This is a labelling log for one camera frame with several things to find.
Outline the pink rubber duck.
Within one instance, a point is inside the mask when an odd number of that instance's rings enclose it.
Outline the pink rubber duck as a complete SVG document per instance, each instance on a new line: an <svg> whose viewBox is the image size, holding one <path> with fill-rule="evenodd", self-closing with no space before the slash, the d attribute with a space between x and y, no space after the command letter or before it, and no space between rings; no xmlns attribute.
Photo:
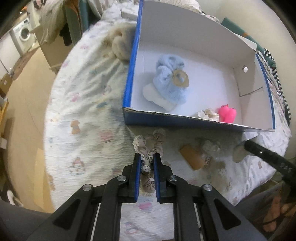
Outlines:
<svg viewBox="0 0 296 241"><path fill-rule="evenodd" d="M219 108L218 114L220 116L220 122L234 123L237 111L235 108L230 108L229 105L223 105Z"/></svg>

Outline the white sock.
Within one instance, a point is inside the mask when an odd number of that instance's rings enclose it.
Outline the white sock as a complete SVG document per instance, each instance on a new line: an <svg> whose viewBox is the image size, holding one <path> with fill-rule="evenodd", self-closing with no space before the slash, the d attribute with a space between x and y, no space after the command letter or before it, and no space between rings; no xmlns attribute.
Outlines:
<svg viewBox="0 0 296 241"><path fill-rule="evenodd" d="M247 156L254 156L254 154L246 151L244 148L244 144L246 141L241 142L237 145L233 150L233 162L239 163Z"/></svg>

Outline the patterned white bed blanket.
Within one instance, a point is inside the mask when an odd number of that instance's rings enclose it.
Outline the patterned white bed blanket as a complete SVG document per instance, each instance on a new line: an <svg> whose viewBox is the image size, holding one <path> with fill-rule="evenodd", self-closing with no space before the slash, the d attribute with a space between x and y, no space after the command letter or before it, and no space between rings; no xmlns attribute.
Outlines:
<svg viewBox="0 0 296 241"><path fill-rule="evenodd" d="M74 46L54 81L45 116L44 149L51 201L59 208L81 186L106 184L133 161L133 139L153 128L128 127L122 112L128 63L104 43L110 29L135 23L137 5L115 2ZM236 205L270 180L275 169L258 157L233 162L233 149L255 133L219 130L166 130L162 162L192 185L211 184ZM210 157L193 170L179 150L200 146Z"/></svg>

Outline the striped knit blanket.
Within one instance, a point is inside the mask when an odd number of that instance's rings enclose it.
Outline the striped knit blanket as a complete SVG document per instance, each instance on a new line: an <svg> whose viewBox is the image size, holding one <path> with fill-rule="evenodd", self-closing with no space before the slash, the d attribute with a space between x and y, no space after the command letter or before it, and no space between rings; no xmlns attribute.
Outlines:
<svg viewBox="0 0 296 241"><path fill-rule="evenodd" d="M274 81L276 82L276 91L278 93L278 96L280 97L280 101L282 102L283 112L285 114L287 124L290 125L291 120L292 120L290 107L288 105L288 102L287 102L284 92L283 92L283 88L281 86L281 82L280 82L280 78L278 76L278 70L276 68L275 60L274 60L272 54L266 48L263 49L263 55L272 70L272 76L274 78Z"/></svg>

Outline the light blue fluffy sock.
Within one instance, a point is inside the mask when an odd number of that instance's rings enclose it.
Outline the light blue fluffy sock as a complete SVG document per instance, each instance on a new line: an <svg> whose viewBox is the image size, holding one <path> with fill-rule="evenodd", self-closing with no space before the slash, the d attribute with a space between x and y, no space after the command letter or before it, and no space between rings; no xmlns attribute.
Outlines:
<svg viewBox="0 0 296 241"><path fill-rule="evenodd" d="M166 111L185 104L190 82L184 67L181 57L162 55L156 63L156 75L152 82L142 88L144 98Z"/></svg>

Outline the cream white scrunchie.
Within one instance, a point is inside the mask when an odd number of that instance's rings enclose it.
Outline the cream white scrunchie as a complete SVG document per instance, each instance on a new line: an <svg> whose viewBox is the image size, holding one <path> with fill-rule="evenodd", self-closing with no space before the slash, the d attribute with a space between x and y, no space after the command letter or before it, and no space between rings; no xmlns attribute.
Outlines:
<svg viewBox="0 0 296 241"><path fill-rule="evenodd" d="M205 120L210 120L210 121L220 121L220 115L213 111L211 108L207 108L205 110L201 110L197 112L198 118L202 118Z"/></svg>

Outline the white box with blue edges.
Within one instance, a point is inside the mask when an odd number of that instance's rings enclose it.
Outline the white box with blue edges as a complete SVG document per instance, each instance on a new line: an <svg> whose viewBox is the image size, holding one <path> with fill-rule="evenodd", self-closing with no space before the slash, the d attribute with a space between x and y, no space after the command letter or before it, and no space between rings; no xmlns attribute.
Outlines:
<svg viewBox="0 0 296 241"><path fill-rule="evenodd" d="M184 60L187 101L166 111L147 101L142 88L156 75L164 55ZM234 123L198 118L197 112L223 105L237 111ZM222 25L198 13L159 1L140 1L130 56L123 115L127 125L274 131L275 113L259 54Z"/></svg>

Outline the beige fluffy plush toy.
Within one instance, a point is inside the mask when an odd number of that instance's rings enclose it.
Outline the beige fluffy plush toy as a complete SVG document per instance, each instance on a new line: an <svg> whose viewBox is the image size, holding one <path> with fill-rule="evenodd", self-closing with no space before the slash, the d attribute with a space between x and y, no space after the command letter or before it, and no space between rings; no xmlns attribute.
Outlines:
<svg viewBox="0 0 296 241"><path fill-rule="evenodd" d="M122 22L114 25L108 34L114 55L122 60L129 61L133 47L136 23Z"/></svg>

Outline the teal headboard cushion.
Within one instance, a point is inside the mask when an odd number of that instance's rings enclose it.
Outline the teal headboard cushion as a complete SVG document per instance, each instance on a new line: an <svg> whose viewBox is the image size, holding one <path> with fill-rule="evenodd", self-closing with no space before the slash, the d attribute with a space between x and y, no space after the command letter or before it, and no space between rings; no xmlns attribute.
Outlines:
<svg viewBox="0 0 296 241"><path fill-rule="evenodd" d="M233 33L244 37L252 42L254 42L257 45L257 50L261 52L261 54L264 56L265 60L269 64L270 67L276 67L276 63L274 61L274 58L272 54L265 48L262 48L258 42L253 39L245 30L243 30L241 27L236 25L236 23L232 22L229 18L224 18L221 22L221 25L226 27L228 30L232 31Z"/></svg>

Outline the cardboard box on floor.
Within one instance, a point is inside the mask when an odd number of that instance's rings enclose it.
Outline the cardboard box on floor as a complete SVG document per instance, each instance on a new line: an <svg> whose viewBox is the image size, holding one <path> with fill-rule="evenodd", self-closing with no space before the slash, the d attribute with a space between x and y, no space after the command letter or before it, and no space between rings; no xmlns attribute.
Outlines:
<svg viewBox="0 0 296 241"><path fill-rule="evenodd" d="M12 80L11 76L9 74L5 74L4 77L1 79L1 82L0 82L0 95L1 95L1 97L3 97L3 98L6 97L12 83L13 83L13 80Z"/></svg>

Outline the white washing machine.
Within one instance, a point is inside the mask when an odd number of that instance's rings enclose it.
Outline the white washing machine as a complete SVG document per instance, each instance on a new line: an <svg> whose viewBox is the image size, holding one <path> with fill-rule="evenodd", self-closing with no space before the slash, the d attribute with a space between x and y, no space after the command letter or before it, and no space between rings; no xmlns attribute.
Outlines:
<svg viewBox="0 0 296 241"><path fill-rule="evenodd" d="M29 17L15 25L10 31L11 38L20 56L24 56L36 42L34 33L31 33L32 26Z"/></svg>

